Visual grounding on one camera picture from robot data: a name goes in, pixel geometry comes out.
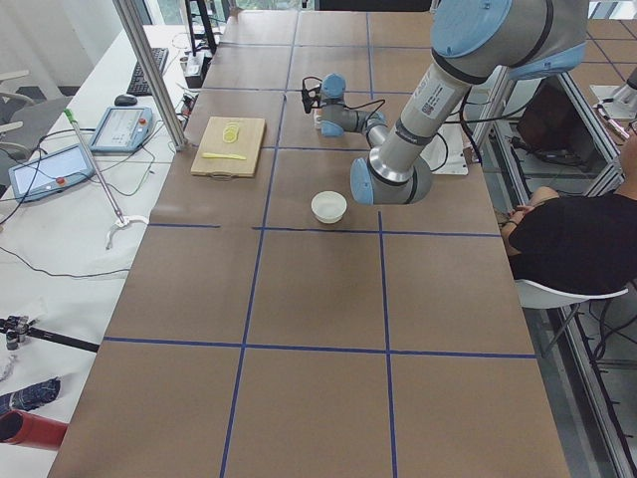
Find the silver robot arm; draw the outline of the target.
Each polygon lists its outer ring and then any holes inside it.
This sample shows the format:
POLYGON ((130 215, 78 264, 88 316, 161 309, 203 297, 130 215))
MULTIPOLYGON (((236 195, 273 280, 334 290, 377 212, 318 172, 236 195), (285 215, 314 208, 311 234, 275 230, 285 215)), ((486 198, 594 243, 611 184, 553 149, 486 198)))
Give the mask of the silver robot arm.
POLYGON ((431 169, 421 153, 474 85, 498 66, 513 80, 567 72, 584 58, 588 4, 585 1, 445 1, 434 14, 433 62, 394 126, 381 113, 350 109, 345 81, 326 76, 314 98, 321 132, 365 135, 368 157, 350 169, 350 190, 360 204, 410 204, 432 186, 431 169))

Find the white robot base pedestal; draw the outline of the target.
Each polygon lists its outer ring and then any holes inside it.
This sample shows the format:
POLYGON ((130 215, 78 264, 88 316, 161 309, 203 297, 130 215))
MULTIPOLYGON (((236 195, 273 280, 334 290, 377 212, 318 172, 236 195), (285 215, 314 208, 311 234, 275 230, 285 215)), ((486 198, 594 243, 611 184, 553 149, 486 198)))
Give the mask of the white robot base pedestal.
POLYGON ((434 174, 467 175, 469 172, 462 129, 457 124, 443 124, 422 156, 434 174))

